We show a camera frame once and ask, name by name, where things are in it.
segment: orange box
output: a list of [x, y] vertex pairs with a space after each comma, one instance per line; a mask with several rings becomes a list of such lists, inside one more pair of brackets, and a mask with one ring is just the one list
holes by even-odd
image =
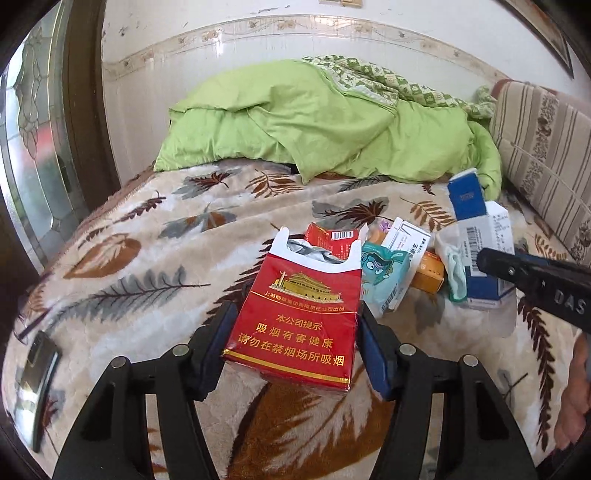
[[410, 286], [427, 293], [437, 293], [443, 284], [444, 272], [445, 267], [441, 259], [427, 251], [421, 259], [421, 264]]

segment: barcode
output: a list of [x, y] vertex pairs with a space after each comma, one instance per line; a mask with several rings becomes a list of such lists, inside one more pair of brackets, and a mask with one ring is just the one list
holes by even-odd
[[331, 240], [343, 240], [345, 238], [353, 238], [355, 236], [355, 232], [348, 231], [348, 232], [332, 232]]
[[397, 288], [398, 286], [394, 287], [394, 289], [392, 290], [392, 293], [390, 294], [390, 296], [388, 297], [388, 299], [386, 300], [386, 302], [382, 305], [382, 313], [386, 311], [386, 309], [388, 308], [388, 306], [390, 305], [390, 302], [394, 299], [394, 297], [396, 296], [396, 292], [398, 290]]
[[479, 272], [478, 265], [476, 260], [478, 258], [478, 253], [480, 252], [480, 242], [478, 241], [478, 228], [475, 226], [469, 226], [466, 228], [466, 233], [468, 234], [468, 247], [470, 248], [470, 260], [472, 262], [472, 269], [473, 271]]

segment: bed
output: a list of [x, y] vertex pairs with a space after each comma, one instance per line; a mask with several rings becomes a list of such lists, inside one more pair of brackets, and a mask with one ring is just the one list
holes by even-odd
[[[519, 194], [504, 190], [499, 202], [510, 212], [517, 248], [570, 258]], [[41, 451], [33, 457], [51, 475], [109, 361], [158, 357], [187, 342], [224, 300], [240, 306], [281, 226], [301, 238], [310, 222], [347, 229], [397, 216], [434, 232], [452, 224], [446, 184], [326, 173], [304, 186], [290, 166], [244, 159], [158, 174], [148, 169], [80, 225], [31, 293], [15, 326], [26, 335], [11, 337], [4, 360], [4, 408], [14, 409], [15, 379], [35, 331], [46, 331], [63, 357], [48, 395]], [[380, 321], [431, 356], [476, 355], [535, 462], [554, 449], [576, 338], [569, 324], [520, 298], [513, 333], [491, 338], [481, 312], [415, 289]], [[424, 479], [435, 469], [442, 405], [436, 398]], [[266, 383], [226, 364], [217, 390], [196, 408], [213, 463], [227, 479], [368, 478], [392, 414], [359, 358], [344, 397]], [[150, 396], [147, 412], [155, 477], [167, 478]]]

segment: striped cushion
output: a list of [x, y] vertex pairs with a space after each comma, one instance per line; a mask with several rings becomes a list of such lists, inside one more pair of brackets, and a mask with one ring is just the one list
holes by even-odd
[[591, 119], [539, 86], [495, 88], [492, 138], [504, 175], [579, 264], [591, 264]]

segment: screw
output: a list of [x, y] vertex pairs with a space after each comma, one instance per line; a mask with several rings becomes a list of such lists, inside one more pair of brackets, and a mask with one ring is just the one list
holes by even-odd
[[411, 345], [410, 343], [403, 343], [398, 349], [400, 350], [401, 354], [406, 356], [413, 356], [415, 353], [417, 353], [415, 346]]
[[478, 365], [478, 359], [474, 355], [465, 355], [464, 363], [469, 367], [475, 367]]
[[127, 359], [124, 356], [116, 356], [111, 360], [111, 366], [113, 368], [121, 368], [127, 363]]
[[174, 356], [185, 356], [189, 352], [189, 347], [184, 343], [177, 345], [173, 348], [173, 355]]

